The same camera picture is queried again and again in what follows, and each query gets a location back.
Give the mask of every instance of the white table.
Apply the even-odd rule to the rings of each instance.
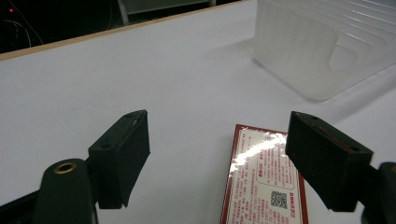
[[[56,161],[120,116],[147,109],[151,155],[121,210],[101,223],[219,223],[234,125],[286,131],[316,115],[396,161],[396,65],[325,102],[290,89],[251,57],[256,1],[102,35],[0,62],[0,204],[39,188]],[[310,223],[360,223],[306,185]]]

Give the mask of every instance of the box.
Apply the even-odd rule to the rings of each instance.
[[[308,224],[304,179],[285,133],[237,124],[220,224]]]

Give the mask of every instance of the plastic container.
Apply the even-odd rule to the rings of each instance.
[[[258,0],[254,58],[326,100],[396,63],[396,2]]]

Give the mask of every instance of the qr code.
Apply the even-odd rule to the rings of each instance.
[[[278,191],[271,192],[271,205],[281,208],[288,208],[288,198],[286,193]]]

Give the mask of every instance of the brass screw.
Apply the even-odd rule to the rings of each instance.
[[[59,165],[58,167],[55,168],[53,171],[57,175],[64,175],[69,172],[72,172],[74,169],[76,169],[77,165],[73,162],[66,162],[64,164]]]

